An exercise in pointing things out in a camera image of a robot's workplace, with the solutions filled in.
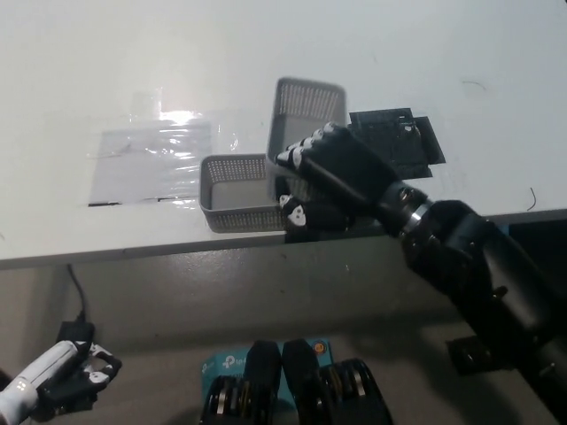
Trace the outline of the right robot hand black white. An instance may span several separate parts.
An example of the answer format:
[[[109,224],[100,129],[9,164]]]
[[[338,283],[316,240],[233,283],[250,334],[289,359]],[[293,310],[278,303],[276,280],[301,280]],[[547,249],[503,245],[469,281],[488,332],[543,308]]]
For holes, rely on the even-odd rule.
[[[278,202],[290,228],[346,231],[370,218],[396,237],[412,231],[432,206],[349,128],[332,122],[277,154],[275,162],[323,195],[306,200],[281,189]]]

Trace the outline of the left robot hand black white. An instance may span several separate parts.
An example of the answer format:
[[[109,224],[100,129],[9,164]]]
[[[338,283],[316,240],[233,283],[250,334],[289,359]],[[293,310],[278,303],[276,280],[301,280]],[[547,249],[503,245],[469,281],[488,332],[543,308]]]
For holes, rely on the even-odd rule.
[[[70,359],[65,359],[39,386],[36,421],[91,410],[98,393],[122,368],[122,362],[99,344],[68,340],[65,343],[72,348]]]

